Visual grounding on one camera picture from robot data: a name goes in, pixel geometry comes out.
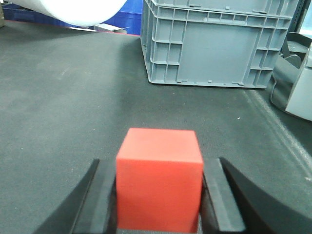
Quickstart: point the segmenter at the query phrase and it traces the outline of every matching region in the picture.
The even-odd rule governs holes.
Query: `gray plastic crate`
[[[299,0],[155,0],[159,6],[293,17]]]
[[[151,83],[266,88],[290,18],[178,9],[145,0],[141,43]]]

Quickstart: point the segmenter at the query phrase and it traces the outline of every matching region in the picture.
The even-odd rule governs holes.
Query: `red cube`
[[[196,233],[202,173],[194,131],[131,128],[117,155],[118,228]]]

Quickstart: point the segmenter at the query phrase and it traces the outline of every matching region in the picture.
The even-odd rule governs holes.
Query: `table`
[[[312,124],[274,109],[269,92],[153,85],[139,37],[7,21],[0,233],[33,232],[130,127],[195,130],[205,158],[225,157],[312,218]]]

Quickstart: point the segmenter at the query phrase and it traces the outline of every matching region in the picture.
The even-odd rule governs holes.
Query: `plastic storage bin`
[[[142,0],[128,0],[121,10],[104,23],[124,28],[128,34],[140,35]],[[6,20],[51,24],[62,27],[77,27],[36,11],[15,4],[3,5]]]
[[[32,23],[51,24],[62,27],[76,27],[72,24],[65,23],[58,19],[46,16],[36,11],[32,11],[15,4],[5,4],[2,6],[4,18],[6,20],[15,20]]]
[[[266,88],[290,22],[146,0],[141,43],[149,81]]]
[[[299,0],[155,0],[159,6],[293,17]]]

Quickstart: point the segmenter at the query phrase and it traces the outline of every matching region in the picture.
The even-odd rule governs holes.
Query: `blue plastic bin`
[[[6,20],[15,20],[31,23],[51,24],[62,27],[76,27],[58,19],[46,16],[36,11],[31,11],[15,4],[5,4],[2,6],[4,18]]]
[[[128,34],[140,35],[142,6],[143,0],[128,0],[116,15],[104,23],[124,28]],[[15,4],[5,4],[2,8],[6,20],[51,24],[62,27],[78,27]]]

